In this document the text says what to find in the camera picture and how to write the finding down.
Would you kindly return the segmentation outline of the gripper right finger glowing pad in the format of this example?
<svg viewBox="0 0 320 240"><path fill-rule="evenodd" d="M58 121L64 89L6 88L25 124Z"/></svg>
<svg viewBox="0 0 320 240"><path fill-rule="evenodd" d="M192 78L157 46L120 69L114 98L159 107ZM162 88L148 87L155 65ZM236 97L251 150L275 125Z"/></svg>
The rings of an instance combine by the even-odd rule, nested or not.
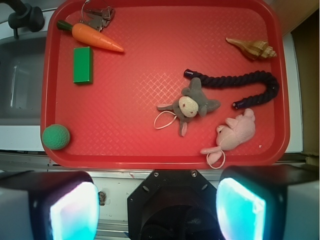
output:
<svg viewBox="0 0 320 240"><path fill-rule="evenodd" d="M226 240L318 240L319 168L229 166L220 176L216 212Z"/></svg>

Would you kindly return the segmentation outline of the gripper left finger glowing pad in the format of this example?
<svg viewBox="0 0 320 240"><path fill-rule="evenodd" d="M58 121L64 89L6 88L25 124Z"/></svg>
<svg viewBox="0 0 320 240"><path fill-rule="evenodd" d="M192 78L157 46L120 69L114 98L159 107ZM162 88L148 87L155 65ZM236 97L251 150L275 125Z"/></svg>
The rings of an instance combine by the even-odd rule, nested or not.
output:
<svg viewBox="0 0 320 240"><path fill-rule="evenodd" d="M2 240L93 240L98 188L85 171L1 171Z"/></svg>

